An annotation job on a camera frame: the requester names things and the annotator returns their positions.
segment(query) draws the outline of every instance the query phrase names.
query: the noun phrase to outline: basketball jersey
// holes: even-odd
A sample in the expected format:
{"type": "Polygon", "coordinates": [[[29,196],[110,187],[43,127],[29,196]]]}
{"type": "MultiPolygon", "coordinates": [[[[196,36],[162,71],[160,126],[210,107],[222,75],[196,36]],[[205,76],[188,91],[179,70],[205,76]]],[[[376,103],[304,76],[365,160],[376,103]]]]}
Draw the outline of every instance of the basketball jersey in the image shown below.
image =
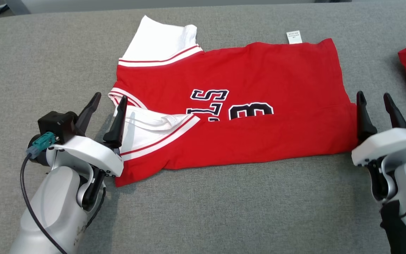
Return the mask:
{"type": "Polygon", "coordinates": [[[159,172],[351,151],[356,107],[332,39],[203,51],[144,17],[109,97],[128,97],[122,186],[159,172]]]}

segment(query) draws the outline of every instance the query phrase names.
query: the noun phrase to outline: gray tablecloth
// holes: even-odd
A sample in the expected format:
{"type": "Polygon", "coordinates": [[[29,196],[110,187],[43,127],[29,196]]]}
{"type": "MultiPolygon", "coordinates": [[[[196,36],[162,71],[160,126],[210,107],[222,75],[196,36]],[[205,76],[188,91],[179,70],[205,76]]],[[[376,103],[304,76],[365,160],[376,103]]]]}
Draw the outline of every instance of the gray tablecloth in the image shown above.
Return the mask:
{"type": "MultiPolygon", "coordinates": [[[[53,13],[0,19],[0,253],[16,237],[25,204],[19,167],[37,119],[79,112],[116,80],[143,15],[198,27],[204,50],[287,43],[300,30],[337,46],[352,101],[363,90],[379,131],[390,128],[390,92],[406,113],[406,3],[263,5],[53,13]]],[[[103,97],[88,129],[101,139],[113,105],[103,97]]],[[[32,196],[48,171],[29,164],[32,196]]],[[[350,154],[179,171],[115,188],[87,230],[80,253],[388,253],[369,174],[350,154]]]]}

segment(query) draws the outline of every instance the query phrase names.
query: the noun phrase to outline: red and white striped collar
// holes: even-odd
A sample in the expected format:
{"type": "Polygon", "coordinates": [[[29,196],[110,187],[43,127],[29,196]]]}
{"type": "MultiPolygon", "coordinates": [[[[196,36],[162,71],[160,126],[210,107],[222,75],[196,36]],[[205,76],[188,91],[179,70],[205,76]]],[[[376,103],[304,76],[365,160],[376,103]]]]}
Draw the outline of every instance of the red and white striped collar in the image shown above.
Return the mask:
{"type": "Polygon", "coordinates": [[[167,64],[174,63],[176,61],[188,58],[196,53],[204,52],[198,44],[191,45],[187,48],[184,48],[177,53],[173,54],[167,59],[158,59],[154,61],[131,61],[125,58],[119,58],[119,65],[126,67],[150,67],[150,66],[164,66],[167,64]]]}

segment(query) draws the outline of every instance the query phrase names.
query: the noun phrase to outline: lettering on jersey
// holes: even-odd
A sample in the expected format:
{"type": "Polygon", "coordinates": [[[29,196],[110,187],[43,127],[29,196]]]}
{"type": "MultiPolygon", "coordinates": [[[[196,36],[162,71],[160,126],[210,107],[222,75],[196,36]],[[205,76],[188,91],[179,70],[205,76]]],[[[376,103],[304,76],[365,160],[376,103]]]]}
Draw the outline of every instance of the lettering on jersey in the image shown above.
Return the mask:
{"type": "Polygon", "coordinates": [[[186,109],[186,114],[192,114],[192,113],[209,113],[212,114],[213,116],[219,116],[220,110],[222,108],[223,103],[211,103],[210,108],[187,108],[186,109]]]}
{"type": "Polygon", "coordinates": [[[240,117],[240,113],[244,112],[246,117],[256,116],[258,112],[262,112],[263,115],[273,114],[273,108],[263,102],[253,102],[244,105],[233,105],[229,109],[230,120],[240,117]]]}
{"type": "Polygon", "coordinates": [[[193,100],[211,100],[214,95],[214,98],[212,100],[221,101],[227,99],[229,92],[230,91],[228,90],[208,90],[205,93],[204,91],[194,89],[192,91],[192,94],[190,95],[190,98],[193,100]]]}

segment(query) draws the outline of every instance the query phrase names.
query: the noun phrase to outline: white sleeve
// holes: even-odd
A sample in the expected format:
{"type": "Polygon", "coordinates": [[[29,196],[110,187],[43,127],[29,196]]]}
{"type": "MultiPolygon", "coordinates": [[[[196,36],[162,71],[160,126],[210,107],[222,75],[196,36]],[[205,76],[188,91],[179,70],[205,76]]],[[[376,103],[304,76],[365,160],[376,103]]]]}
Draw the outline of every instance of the white sleeve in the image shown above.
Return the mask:
{"type": "Polygon", "coordinates": [[[196,45],[196,36],[197,27],[194,25],[180,27],[161,24],[144,16],[122,59],[164,60],[180,50],[196,45]]]}

